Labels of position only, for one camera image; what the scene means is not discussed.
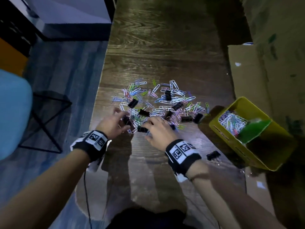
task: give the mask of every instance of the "person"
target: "person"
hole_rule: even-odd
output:
[[[94,131],[77,139],[66,157],[37,177],[2,209],[0,228],[48,228],[67,203],[89,163],[105,152],[102,148],[106,141],[130,128],[121,120],[128,115],[128,112],[114,108]],[[151,133],[146,136],[147,141],[165,151],[171,168],[192,182],[223,229],[285,228],[243,190],[204,162],[191,144],[177,137],[166,120],[151,117],[142,127]],[[156,216],[152,212],[147,214],[144,209],[123,211],[113,218],[108,228],[122,227],[128,215],[137,222],[133,228],[183,228],[179,212],[175,210]]]

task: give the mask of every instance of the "wooden table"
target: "wooden table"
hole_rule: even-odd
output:
[[[217,29],[203,0],[118,0],[91,129],[107,114],[112,97],[121,96],[121,89],[138,78],[151,89],[153,79],[174,79],[210,108],[234,101]],[[217,148],[201,131],[188,123],[180,132],[205,159]],[[196,228],[219,228],[192,184],[177,183],[164,152],[150,146],[142,133],[120,136],[108,151],[102,167],[109,172],[108,218],[133,205],[154,212],[176,208],[187,212],[188,223]],[[222,157],[219,168],[244,187],[244,174]]]

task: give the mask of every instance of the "person's right hand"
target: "person's right hand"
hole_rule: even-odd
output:
[[[145,139],[152,146],[162,151],[165,151],[171,142],[178,139],[169,123],[161,117],[150,117],[141,127],[147,128],[152,135],[152,137],[145,136]]]

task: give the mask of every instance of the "yellow bin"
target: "yellow bin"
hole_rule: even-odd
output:
[[[240,97],[210,122],[210,128],[249,165],[276,171],[296,149],[295,138],[273,120],[258,138],[242,144],[218,122],[219,117],[227,110],[235,111],[246,120],[272,119],[246,97]]]

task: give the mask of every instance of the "wristband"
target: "wristband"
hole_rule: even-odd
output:
[[[166,147],[166,156],[172,170],[178,174],[185,176],[191,165],[201,159],[196,148],[182,139],[178,139],[170,143]]]
[[[83,133],[83,135],[76,139],[70,146],[71,151],[73,149],[81,149],[85,151],[91,162],[96,161],[105,153],[107,144],[107,136],[101,131],[89,131]]]

